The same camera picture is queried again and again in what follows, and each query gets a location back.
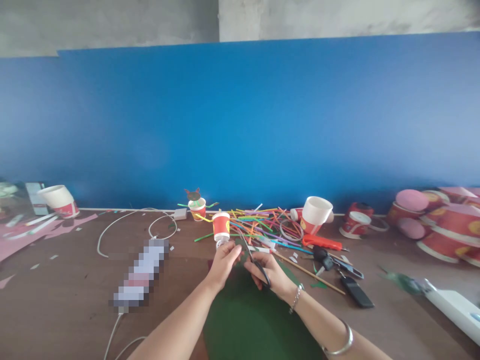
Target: scissors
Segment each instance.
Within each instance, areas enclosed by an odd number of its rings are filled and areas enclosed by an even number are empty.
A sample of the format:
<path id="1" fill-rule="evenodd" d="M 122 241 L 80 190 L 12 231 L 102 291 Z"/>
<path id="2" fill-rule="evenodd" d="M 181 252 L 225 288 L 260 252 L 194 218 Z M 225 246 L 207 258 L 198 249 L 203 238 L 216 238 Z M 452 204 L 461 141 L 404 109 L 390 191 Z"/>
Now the scissors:
<path id="1" fill-rule="evenodd" d="M 265 278 L 265 281 L 263 281 L 262 279 L 260 279 L 261 283 L 263 284 L 263 287 L 267 288 L 267 289 L 270 289 L 272 287 L 272 285 L 270 284 L 270 279 L 269 277 L 267 276 L 267 273 L 265 272 L 265 269 L 262 267 L 262 265 L 254 259 L 254 257 L 252 256 L 252 252 L 250 251 L 249 249 L 249 245 L 247 244 L 247 240 L 245 240 L 245 236 L 244 234 L 239 231 L 238 232 L 240 234 L 240 237 L 243 239 L 243 242 L 245 243 L 245 247 L 246 247 L 246 250 L 248 251 L 248 254 L 250 255 L 250 260 L 253 264 L 255 264 L 255 266 L 260 270 L 261 274 L 263 275 L 263 277 Z"/>

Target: car key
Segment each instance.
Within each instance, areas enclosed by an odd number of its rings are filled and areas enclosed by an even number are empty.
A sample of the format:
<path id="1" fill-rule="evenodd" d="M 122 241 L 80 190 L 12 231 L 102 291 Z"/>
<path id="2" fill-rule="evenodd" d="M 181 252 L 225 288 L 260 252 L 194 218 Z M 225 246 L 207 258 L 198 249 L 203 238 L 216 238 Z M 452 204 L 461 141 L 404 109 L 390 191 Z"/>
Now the car key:
<path id="1" fill-rule="evenodd" d="M 364 293 L 360 285 L 352 277 L 345 276 L 340 270 L 338 272 L 341 275 L 340 282 L 359 307 L 363 309 L 375 307 L 374 303 L 369 299 L 367 294 Z"/>

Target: white cable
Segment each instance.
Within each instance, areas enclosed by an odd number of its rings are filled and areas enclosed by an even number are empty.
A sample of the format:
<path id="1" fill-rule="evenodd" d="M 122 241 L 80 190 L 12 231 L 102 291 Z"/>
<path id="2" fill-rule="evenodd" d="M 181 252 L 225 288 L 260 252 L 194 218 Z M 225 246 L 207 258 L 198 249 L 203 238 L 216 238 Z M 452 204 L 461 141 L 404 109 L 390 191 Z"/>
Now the white cable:
<path id="1" fill-rule="evenodd" d="M 117 329 L 120 318 L 122 317 L 123 314 L 124 314 L 123 312 L 119 313 L 118 317 L 116 318 L 115 325 L 113 325 L 113 330 L 111 331 L 110 340 L 108 341 L 108 345 L 106 346 L 105 356 L 103 357 L 103 360 L 107 360 L 107 355 L 109 354 L 110 345 L 112 344 L 112 339 L 114 338 L 115 330 Z M 125 352 L 125 350 L 127 350 L 130 347 L 130 345 L 135 344 L 138 340 L 143 340 L 143 339 L 146 339 L 146 338 L 147 338 L 146 336 L 137 337 L 135 340 L 133 340 L 132 342 L 130 342 L 127 346 L 125 346 L 123 348 L 123 350 L 118 354 L 118 356 L 115 358 L 115 360 L 119 360 L 119 358 L 122 356 L 122 354 Z"/>
<path id="2" fill-rule="evenodd" d="M 108 225 L 108 226 L 105 228 L 105 230 L 102 231 L 102 233 L 101 233 L 100 236 L 98 237 L 98 243 L 96 244 L 96 252 L 97 252 L 99 255 L 103 256 L 104 258 L 108 258 L 108 257 L 109 257 L 108 255 L 105 255 L 103 252 L 100 251 L 100 242 L 102 241 L 102 236 L 103 236 L 103 235 L 105 234 L 105 232 L 106 232 L 113 224 L 115 224 L 117 221 L 119 221 L 119 220 L 121 220 L 121 219 L 123 219 L 123 218 L 126 218 L 126 217 L 129 216 L 129 215 L 132 215 L 132 214 L 135 214 L 135 213 L 137 213 L 137 212 L 139 212 L 139 211 L 142 211 L 142 210 L 157 210 L 157 209 L 156 209 L 156 208 L 153 208 L 153 207 L 145 207 L 145 208 L 143 208 L 143 209 L 139 209 L 139 210 L 135 210 L 135 211 L 129 212 L 127 215 L 124 215 L 124 216 L 122 216 L 122 217 L 119 217 L 117 220 L 113 221 L 110 225 Z M 173 235 L 177 232 L 178 226 L 177 226 L 177 222 L 175 221 L 175 219 L 174 219 L 172 216 L 168 215 L 165 211 L 162 211 L 162 210 L 159 210 L 159 211 L 160 211 L 161 213 L 164 213 L 165 215 L 159 217 L 158 219 L 154 220 L 154 221 L 150 224 L 150 227 L 148 228 L 148 233 L 150 234 L 150 238 L 153 238 L 153 235 L 152 235 L 152 233 L 150 232 L 150 228 L 152 227 L 152 225 L 153 225 L 156 221 L 158 221 L 158 220 L 160 220 L 160 219 L 163 219 L 163 218 L 165 218 L 165 217 L 169 217 L 169 218 L 171 218 L 171 220 L 172 220 L 172 221 L 174 222 L 174 224 L 175 224 L 175 231 L 174 231 L 173 233 L 171 233 L 169 236 L 164 237 L 163 239 L 160 239 L 160 240 L 166 240 L 166 239 L 170 238 L 171 236 L 173 236 Z"/>

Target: bangle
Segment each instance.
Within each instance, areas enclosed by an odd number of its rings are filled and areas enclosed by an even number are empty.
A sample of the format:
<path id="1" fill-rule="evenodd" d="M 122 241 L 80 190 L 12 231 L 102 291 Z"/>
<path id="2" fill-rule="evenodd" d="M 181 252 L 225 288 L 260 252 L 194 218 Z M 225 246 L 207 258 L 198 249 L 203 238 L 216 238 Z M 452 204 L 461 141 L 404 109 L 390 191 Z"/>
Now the bangle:
<path id="1" fill-rule="evenodd" d="M 288 310 L 288 313 L 290 315 L 294 312 L 295 307 L 297 306 L 297 303 L 299 302 L 300 292 L 302 291 L 302 288 L 303 288 L 303 285 L 300 284 L 300 285 L 298 285 L 298 288 L 296 289 L 295 300 L 293 301 L 293 304 L 290 306 L 290 310 Z"/>
<path id="2" fill-rule="evenodd" d="M 354 333 L 352 332 L 352 329 L 350 328 L 350 326 L 345 322 L 343 321 L 342 319 L 339 319 L 346 327 L 346 330 L 348 332 L 348 340 L 345 344 L 344 347 L 342 347 L 340 350 L 338 351 L 328 351 L 324 346 L 321 347 L 321 349 L 323 350 L 323 352 L 330 356 L 330 355 L 341 355 L 343 353 L 345 353 L 348 349 L 350 349 L 352 347 L 352 344 L 354 342 Z"/>

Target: pink ball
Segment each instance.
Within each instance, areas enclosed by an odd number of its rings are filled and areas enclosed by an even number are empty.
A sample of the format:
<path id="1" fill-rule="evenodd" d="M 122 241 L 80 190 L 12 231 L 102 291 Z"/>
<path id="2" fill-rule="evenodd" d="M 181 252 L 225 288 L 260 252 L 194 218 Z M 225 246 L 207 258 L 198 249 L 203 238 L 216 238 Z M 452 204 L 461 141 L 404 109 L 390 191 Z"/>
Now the pink ball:
<path id="1" fill-rule="evenodd" d="M 417 190 L 402 190 L 396 195 L 396 203 L 410 211 L 421 212 L 429 205 L 429 198 Z"/>
<path id="2" fill-rule="evenodd" d="M 424 226 L 415 219 L 403 217 L 398 220 L 396 226 L 403 235 L 410 239 L 418 240 L 426 234 Z"/>

